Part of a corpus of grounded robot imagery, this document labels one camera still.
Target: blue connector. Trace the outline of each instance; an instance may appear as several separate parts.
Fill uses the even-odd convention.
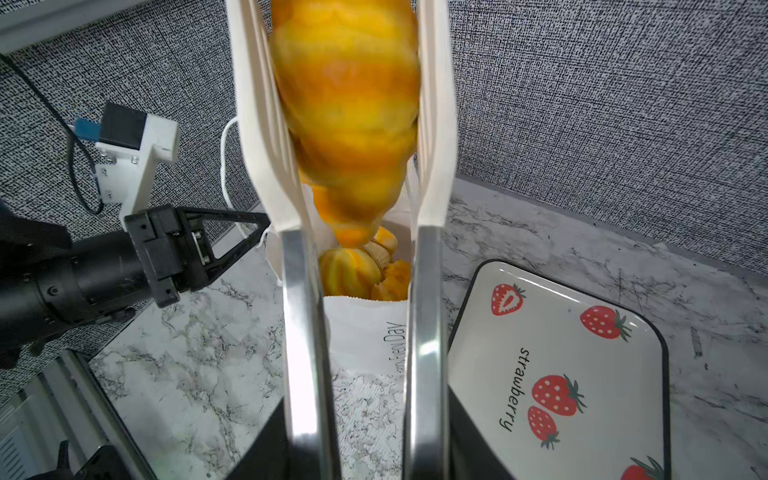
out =
[[[101,134],[101,124],[94,121],[78,118],[74,121],[74,134],[82,140],[98,141]]]

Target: strawberry text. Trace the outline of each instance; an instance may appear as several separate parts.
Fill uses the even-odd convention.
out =
[[[512,378],[512,388],[510,389],[511,395],[507,399],[507,409],[505,412],[509,420],[501,417],[498,420],[498,424],[501,425],[507,432],[512,431],[512,425],[515,423],[515,415],[518,414],[517,404],[519,403],[518,397],[525,395],[522,391],[523,377],[525,376],[525,368],[528,363],[528,355],[531,353],[526,349],[520,349],[520,356],[518,362],[515,364],[515,376]]]
[[[395,362],[397,373],[404,373],[406,367],[406,326],[399,323],[387,322],[384,341],[389,344],[392,355],[389,360]]]

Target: cable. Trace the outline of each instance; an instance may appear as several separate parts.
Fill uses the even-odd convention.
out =
[[[16,63],[13,62],[13,60],[10,59],[10,57],[6,57],[3,54],[0,54],[0,58],[5,62],[7,66],[9,66],[13,72],[15,72],[23,81],[27,84],[27,86],[32,90],[33,93],[37,96],[38,99],[40,99],[41,102],[43,102],[43,105],[48,109],[49,112],[51,112],[51,115],[56,119],[59,125],[61,125],[61,128],[64,128],[64,131],[67,133],[67,139],[68,139],[68,146],[67,146],[67,168],[69,170],[69,180],[72,183],[72,188],[74,189],[74,194],[78,198],[78,202],[80,202],[80,205],[83,206],[83,208],[90,213],[91,215],[98,215],[101,213],[101,211],[104,209],[104,201],[101,199],[101,191],[99,190],[98,182],[96,182],[96,191],[98,193],[98,206],[96,209],[92,209],[88,206],[88,204],[85,203],[85,198],[83,197],[83,193],[80,191],[80,187],[78,186],[77,178],[74,176],[74,144],[77,144],[78,148],[80,148],[80,151],[83,152],[83,155],[85,155],[85,158],[88,159],[88,165],[91,167],[91,172],[95,177],[96,174],[96,162],[94,162],[93,157],[91,156],[91,153],[88,151],[87,148],[85,148],[85,145],[83,145],[83,142],[80,141],[79,138],[77,138],[74,135],[74,132],[69,129],[69,126],[64,122],[64,119],[61,118],[61,115],[56,111],[55,108],[53,108],[53,105],[51,105],[51,102],[48,101],[48,99],[45,97],[45,95],[42,94],[38,90],[37,87],[35,87],[35,84],[32,83],[32,80],[29,79],[26,73],[24,73]]]
[[[221,168],[219,169],[219,174],[221,176],[221,195],[224,197],[224,203],[227,204],[227,207],[229,207],[230,210],[234,210],[235,207],[232,205],[230,193],[227,191],[227,134],[230,133],[230,128],[232,128],[232,125],[236,123],[237,117],[229,120],[227,124],[224,125],[224,129],[221,131],[221,142],[219,148],[221,157]],[[245,231],[240,223],[236,222],[235,227],[237,227],[237,229],[240,231],[240,235],[242,235],[243,238],[248,238],[248,232]],[[271,231],[272,225],[269,225],[261,234],[259,243],[254,248],[259,248],[264,245],[264,240],[266,239],[267,234]]]

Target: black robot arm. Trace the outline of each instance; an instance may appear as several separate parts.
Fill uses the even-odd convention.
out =
[[[216,258],[204,220],[252,223],[248,238]],[[71,242],[66,228],[0,210],[0,368],[12,368],[21,347],[89,323],[124,322],[132,305],[210,285],[259,243],[266,214],[164,205],[125,217],[127,232]]]

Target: black cable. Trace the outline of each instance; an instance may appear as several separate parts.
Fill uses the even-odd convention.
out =
[[[74,176],[74,144],[77,144],[80,148],[80,151],[83,152],[83,155],[85,155],[85,158],[88,159],[88,165],[91,167],[91,172],[93,173],[94,177],[96,175],[96,162],[94,162],[93,157],[91,156],[91,152],[88,151],[87,148],[85,148],[85,145],[83,145],[83,142],[80,141],[79,138],[74,134],[74,132],[67,126],[67,124],[64,122],[64,119],[61,118],[61,115],[56,111],[55,108],[53,108],[53,105],[51,105],[51,102],[48,101],[48,99],[45,97],[45,95],[42,94],[38,90],[37,87],[35,87],[35,84],[32,83],[32,80],[29,79],[29,77],[24,73],[16,63],[13,62],[9,57],[6,57],[4,54],[0,54],[0,58],[5,62],[7,66],[9,66],[23,81],[27,84],[27,86],[37,95],[37,97],[40,99],[41,102],[43,102],[43,105],[48,109],[49,112],[51,112],[51,115],[56,119],[58,124],[61,125],[61,128],[64,128],[64,131],[67,133],[67,139],[68,139],[68,145],[67,145],[67,168],[69,169],[69,180],[72,183],[72,189],[74,190],[74,194],[78,197],[78,201],[80,202],[80,205],[83,206],[83,208],[90,213],[91,215],[98,215],[101,213],[101,211],[104,209],[104,201],[101,199],[101,191],[98,187],[98,182],[96,182],[96,191],[99,197],[98,200],[98,207],[96,207],[96,210],[93,210],[88,206],[88,204],[85,203],[85,198],[83,197],[83,193],[80,191],[80,187],[78,186],[77,178]]]

